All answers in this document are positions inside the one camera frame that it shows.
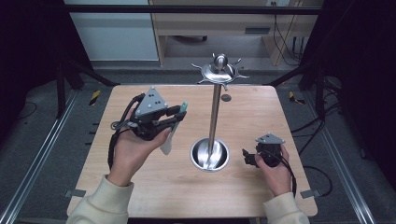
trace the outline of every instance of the wooden tabletop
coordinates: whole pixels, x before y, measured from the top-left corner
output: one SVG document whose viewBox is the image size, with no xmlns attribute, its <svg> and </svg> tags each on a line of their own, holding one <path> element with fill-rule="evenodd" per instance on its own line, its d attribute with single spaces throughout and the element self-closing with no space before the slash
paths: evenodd
<svg viewBox="0 0 396 224">
<path fill-rule="evenodd" d="M 133 97 L 148 92 L 150 86 L 117 86 L 93 140 L 76 189 L 91 195 L 104 174 L 108 174 L 107 152 L 113 121 L 120 120 Z M 242 148 L 255 153 L 255 139 L 272 133 L 286 141 L 290 166 L 297 179 L 296 202 L 308 216 L 318 209 L 313 198 L 303 199 L 300 191 L 310 189 L 290 134 L 276 90 L 269 86 L 229 85 L 230 102 L 220 101 L 216 138 L 230 149 L 225 168 L 215 173 L 197 169 L 191 162 L 193 143 L 209 136 L 213 85 L 165 86 L 156 90 L 170 105 L 188 102 L 187 115 L 178 125 L 168 156 L 157 149 L 132 178 L 134 192 L 129 203 L 130 217 L 265 217 L 262 203 L 273 198 L 261 171 L 246 165 Z M 70 214 L 79 197 L 73 197 Z"/>
</svg>

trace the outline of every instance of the sleeve cuff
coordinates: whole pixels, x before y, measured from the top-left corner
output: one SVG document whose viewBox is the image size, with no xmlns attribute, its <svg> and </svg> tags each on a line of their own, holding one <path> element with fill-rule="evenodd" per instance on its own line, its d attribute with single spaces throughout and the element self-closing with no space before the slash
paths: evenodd
<svg viewBox="0 0 396 224">
<path fill-rule="evenodd" d="M 269 223 L 288 214 L 301 213 L 292 192 L 281 194 L 263 205 Z"/>
<path fill-rule="evenodd" d="M 119 187 L 107 180 L 104 175 L 96 192 L 88 199 L 91 204 L 103 211 L 114 214 L 128 212 L 128 204 L 131 199 L 134 183 L 128 187 Z"/>
</svg>

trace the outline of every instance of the hand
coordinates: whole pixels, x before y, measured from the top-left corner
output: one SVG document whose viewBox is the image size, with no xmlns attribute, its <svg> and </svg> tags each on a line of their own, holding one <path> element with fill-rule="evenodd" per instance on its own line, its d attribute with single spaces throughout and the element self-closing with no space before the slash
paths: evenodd
<svg viewBox="0 0 396 224">
<path fill-rule="evenodd" d="M 131 117 L 132 111 L 129 111 L 126 119 Z M 167 128 L 151 141 L 136 137 L 129 130 L 121 133 L 114 148 L 114 162 L 107 180 L 120 187 L 128 186 L 132 176 L 142 167 L 149 154 L 166 141 L 170 132 L 171 128 Z"/>
<path fill-rule="evenodd" d="M 282 156 L 286 161 L 289 161 L 289 153 L 283 145 L 280 145 Z M 264 180 L 267 182 L 270 190 L 274 196 L 278 196 L 287 192 L 291 192 L 291 174 L 286 166 L 281 162 L 276 167 L 269 167 L 265 164 L 262 157 L 258 154 L 255 155 L 257 165 L 264 174 Z"/>
</svg>

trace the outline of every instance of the wall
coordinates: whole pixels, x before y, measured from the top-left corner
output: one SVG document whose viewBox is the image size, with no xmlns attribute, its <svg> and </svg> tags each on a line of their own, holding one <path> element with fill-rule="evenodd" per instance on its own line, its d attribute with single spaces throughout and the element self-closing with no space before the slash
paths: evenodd
<svg viewBox="0 0 396 224">
<path fill-rule="evenodd" d="M 147 0 L 64 0 L 66 4 L 148 5 Z M 71 13 L 91 61 L 158 61 L 148 13 Z"/>
</svg>

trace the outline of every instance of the round metal base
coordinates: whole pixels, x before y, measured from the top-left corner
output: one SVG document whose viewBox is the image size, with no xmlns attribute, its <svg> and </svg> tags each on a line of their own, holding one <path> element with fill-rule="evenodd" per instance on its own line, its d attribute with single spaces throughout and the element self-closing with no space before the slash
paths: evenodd
<svg viewBox="0 0 396 224">
<path fill-rule="evenodd" d="M 230 159 L 230 150 L 219 139 L 215 139 L 212 155 L 209 157 L 209 138 L 196 141 L 190 152 L 192 164 L 205 172 L 216 172 L 224 168 Z"/>
</svg>

